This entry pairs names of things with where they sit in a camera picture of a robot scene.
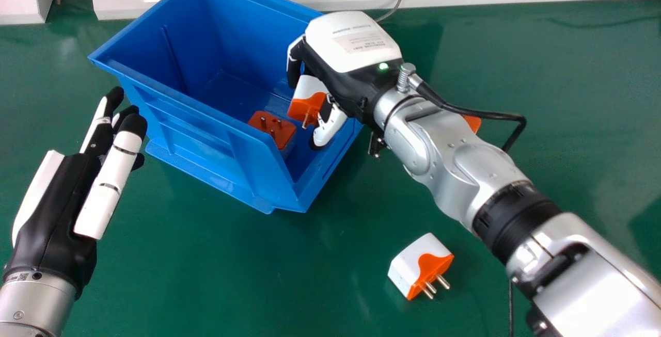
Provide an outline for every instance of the blue plastic bin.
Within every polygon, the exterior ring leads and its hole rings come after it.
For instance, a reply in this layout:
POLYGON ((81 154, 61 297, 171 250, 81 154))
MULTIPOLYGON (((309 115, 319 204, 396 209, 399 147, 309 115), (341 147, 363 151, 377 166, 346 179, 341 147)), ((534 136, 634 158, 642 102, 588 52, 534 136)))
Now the blue plastic bin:
POLYGON ((287 0, 162 0, 89 59, 140 107, 147 153, 264 213, 305 212, 361 124, 322 151, 299 127, 283 159, 247 123, 261 109, 287 118, 287 48, 318 15, 287 0))

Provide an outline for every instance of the plug inside bin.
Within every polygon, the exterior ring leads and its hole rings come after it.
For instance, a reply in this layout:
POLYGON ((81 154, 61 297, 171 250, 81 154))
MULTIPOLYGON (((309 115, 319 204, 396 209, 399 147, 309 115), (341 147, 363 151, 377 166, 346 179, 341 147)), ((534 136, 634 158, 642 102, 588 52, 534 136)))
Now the plug inside bin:
MULTIPOLYGON (((260 110, 289 119, 287 110, 293 90, 286 81, 287 48, 305 31, 309 20, 318 15, 286 0, 162 0, 90 59, 116 74, 129 99, 141 110, 142 104, 149 107, 163 126, 161 132, 149 137, 162 135, 165 141, 161 146, 170 147, 170 153, 178 153, 177 147, 183 147, 196 157, 205 158, 208 154, 208 158, 218 159, 220 165, 227 158, 246 163, 237 156, 241 147, 236 147, 234 130, 253 141, 274 143, 268 134, 250 127, 248 121, 260 110), (135 92, 126 88, 125 82, 130 82, 128 86, 135 92), (181 107, 185 114, 177 115, 173 107, 181 107), (207 107, 217 114, 209 112, 207 107), (216 123, 226 124, 230 130, 215 128, 206 117, 191 119, 195 111, 211 116, 216 123), (172 130, 191 135, 195 144, 177 141, 181 137, 171 136, 172 130), (210 148, 222 151, 209 153, 210 148)), ((329 145, 328 150, 317 152, 308 144, 312 128, 303 130, 298 121, 290 121, 298 128, 294 145, 282 162, 288 175, 285 180, 290 181, 296 199, 300 200, 303 194, 314 190, 309 185, 316 183, 315 180, 325 182, 337 165, 338 156, 344 154, 356 137, 359 125, 351 122, 345 125, 349 132, 333 141, 342 145, 329 145)), ((247 175, 253 174, 246 172, 245 168, 249 167, 223 168, 217 171, 219 175, 230 174, 228 179, 236 180, 236 184, 250 189, 253 195, 277 195, 258 186, 247 175)))

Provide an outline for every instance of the label sticker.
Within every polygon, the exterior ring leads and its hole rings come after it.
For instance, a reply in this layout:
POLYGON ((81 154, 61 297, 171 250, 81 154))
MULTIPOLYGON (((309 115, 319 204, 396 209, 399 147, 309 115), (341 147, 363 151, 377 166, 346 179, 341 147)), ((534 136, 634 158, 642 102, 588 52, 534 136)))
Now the label sticker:
POLYGON ((363 31, 335 38, 335 42, 347 53, 368 52, 390 48, 390 43, 380 31, 363 31))

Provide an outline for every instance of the green tabletop surface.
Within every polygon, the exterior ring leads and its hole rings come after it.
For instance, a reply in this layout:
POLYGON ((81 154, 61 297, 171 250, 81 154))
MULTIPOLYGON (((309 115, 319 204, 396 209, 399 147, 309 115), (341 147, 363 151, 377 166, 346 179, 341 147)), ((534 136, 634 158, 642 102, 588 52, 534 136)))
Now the green tabletop surface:
MULTIPOLYGON (((409 9, 383 27, 449 102, 526 115, 517 165, 661 277, 660 21, 661 0, 626 0, 409 9)), ((64 0, 46 24, 0 27, 2 262, 45 152, 76 153, 118 83, 87 55, 127 23, 64 0)), ((479 135, 500 145, 513 126, 479 135)), ((368 139, 307 213, 264 215, 147 155, 64 336, 506 335, 503 266, 392 153, 368 156, 368 139), (455 254, 452 288, 408 302, 388 266, 429 232, 455 254)), ((515 292, 516 335, 531 335, 515 292)))

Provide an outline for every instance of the metal prong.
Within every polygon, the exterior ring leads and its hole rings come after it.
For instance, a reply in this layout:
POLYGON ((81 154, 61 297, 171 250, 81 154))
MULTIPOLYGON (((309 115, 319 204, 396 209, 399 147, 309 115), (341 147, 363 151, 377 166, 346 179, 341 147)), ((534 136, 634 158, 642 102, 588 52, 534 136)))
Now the metal prong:
POLYGON ((430 283, 429 281, 425 281, 424 283, 427 286, 427 289, 430 290, 432 293, 436 294, 436 288, 430 283))
POLYGON ((450 283, 448 283, 448 281, 445 278, 443 278, 440 275, 437 275, 436 278, 438 282, 441 283, 441 285, 443 285, 443 288, 445 288, 446 290, 450 289, 450 283))
POLYGON ((305 113, 305 119, 303 119, 303 127, 302 127, 304 130, 307 129, 307 118, 309 118, 309 116, 310 116, 310 113, 306 112, 305 113))
POLYGON ((427 288, 422 288, 422 291, 424 292, 424 294, 427 295, 427 297, 429 297, 429 299, 434 299, 434 295, 432 295, 432 293, 429 293, 427 288))

